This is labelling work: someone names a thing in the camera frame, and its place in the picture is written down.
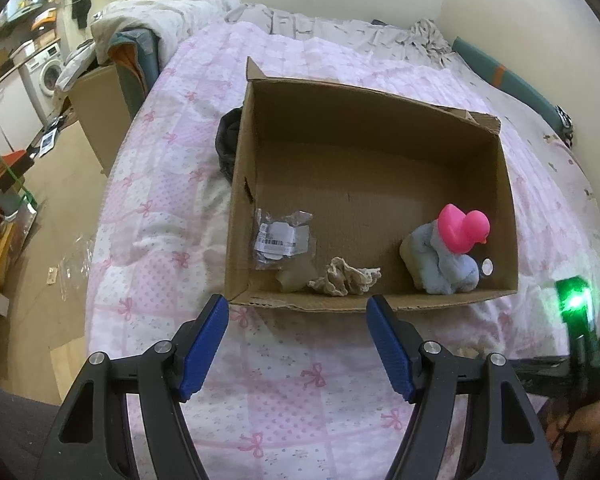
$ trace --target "floor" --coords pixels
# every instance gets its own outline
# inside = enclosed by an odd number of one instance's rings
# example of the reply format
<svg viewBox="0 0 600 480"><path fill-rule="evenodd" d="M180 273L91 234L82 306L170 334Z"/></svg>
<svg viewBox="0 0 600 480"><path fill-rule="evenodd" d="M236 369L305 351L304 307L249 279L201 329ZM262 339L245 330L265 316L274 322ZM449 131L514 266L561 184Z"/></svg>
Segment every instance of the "floor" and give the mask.
<svg viewBox="0 0 600 480"><path fill-rule="evenodd" d="M94 237L107 178L80 127L65 128L55 148L26 173L40 204L34 227L4 287L8 317L0 316L0 386L8 392L60 403L50 350L84 333L86 280L67 300L49 267L74 251L76 238Z"/></svg>

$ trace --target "bed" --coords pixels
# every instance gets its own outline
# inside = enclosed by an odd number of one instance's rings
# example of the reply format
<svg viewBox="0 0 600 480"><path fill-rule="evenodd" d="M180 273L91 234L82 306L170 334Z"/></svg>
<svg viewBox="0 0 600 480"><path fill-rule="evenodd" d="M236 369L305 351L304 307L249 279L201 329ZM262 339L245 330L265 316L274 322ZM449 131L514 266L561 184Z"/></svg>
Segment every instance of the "bed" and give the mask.
<svg viewBox="0 0 600 480"><path fill-rule="evenodd" d="M402 314L451 350L566 351L553 282L582 275L600 328L600 215L569 150L530 108L451 52L432 22L410 30L243 6L179 47L134 119L107 185L86 305L90 352L112 358L170 338L222 290L230 185L214 137L240 106L251 56L267 75L328 79L497 115L518 229L507 298ZM440 473L452 478L465 402ZM410 406L391 389L364 317L231 307L205 385L183 406L210 478L383 479ZM153 478L129 399L142 478Z"/></svg>

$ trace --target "hanging clothes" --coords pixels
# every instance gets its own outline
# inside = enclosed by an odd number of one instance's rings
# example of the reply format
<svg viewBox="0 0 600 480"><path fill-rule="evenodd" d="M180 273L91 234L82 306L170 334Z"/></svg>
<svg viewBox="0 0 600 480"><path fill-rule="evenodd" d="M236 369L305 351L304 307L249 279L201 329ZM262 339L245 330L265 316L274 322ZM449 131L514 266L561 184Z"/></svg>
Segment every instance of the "hanging clothes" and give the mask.
<svg viewBox="0 0 600 480"><path fill-rule="evenodd" d="M71 0L71 17L78 20L78 28L87 28L87 17L91 9L91 0Z"/></svg>

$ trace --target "pink bedsheet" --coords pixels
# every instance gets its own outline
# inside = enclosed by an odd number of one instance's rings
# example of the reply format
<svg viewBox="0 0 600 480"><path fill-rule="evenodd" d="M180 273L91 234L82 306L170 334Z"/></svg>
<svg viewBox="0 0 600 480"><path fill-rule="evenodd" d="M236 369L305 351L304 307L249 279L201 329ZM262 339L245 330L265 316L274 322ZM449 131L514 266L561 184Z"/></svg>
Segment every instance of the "pink bedsheet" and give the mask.
<svg viewBox="0 0 600 480"><path fill-rule="evenodd" d="M328 78L494 113L449 70L269 36L250 23L209 25L160 75L111 173L88 287L90 351L142 352L221 292L230 186L214 136L220 117L242 103L247 56L269 75ZM404 317L450 349L564 352L553 282L574 274L589 280L600 326L600 251L507 121L501 137L516 207L519 292ZM462 408L460 401L440 478L454 473ZM129 409L141 477L152 478L137 400ZM410 413L362 315L236 307L202 391L184 405L210 478L232 480L383 479Z"/></svg>

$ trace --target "plastic bag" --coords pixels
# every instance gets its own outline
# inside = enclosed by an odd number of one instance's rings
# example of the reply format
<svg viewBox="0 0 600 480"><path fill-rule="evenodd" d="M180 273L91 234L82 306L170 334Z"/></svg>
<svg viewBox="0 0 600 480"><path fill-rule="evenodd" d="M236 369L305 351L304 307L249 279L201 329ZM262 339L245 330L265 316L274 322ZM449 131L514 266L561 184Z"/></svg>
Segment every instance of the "plastic bag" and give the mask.
<svg viewBox="0 0 600 480"><path fill-rule="evenodd" d="M93 258L93 240L85 236L79 236L58 265L60 279L60 293L62 300L75 294L82 300L86 293L91 259Z"/></svg>
<svg viewBox="0 0 600 480"><path fill-rule="evenodd" d="M256 210L253 237L253 261L257 270L283 269L296 256L315 256L315 240L308 223L314 216L305 211L273 218L262 209Z"/></svg>
<svg viewBox="0 0 600 480"><path fill-rule="evenodd" d="M11 239L11 245L9 247L9 258L11 262L17 260L22 254L22 250L29 236L29 232L33 227L41 205L37 205L37 209L29 203L29 200L23 200L17 211L17 215L14 223L15 232Z"/></svg>

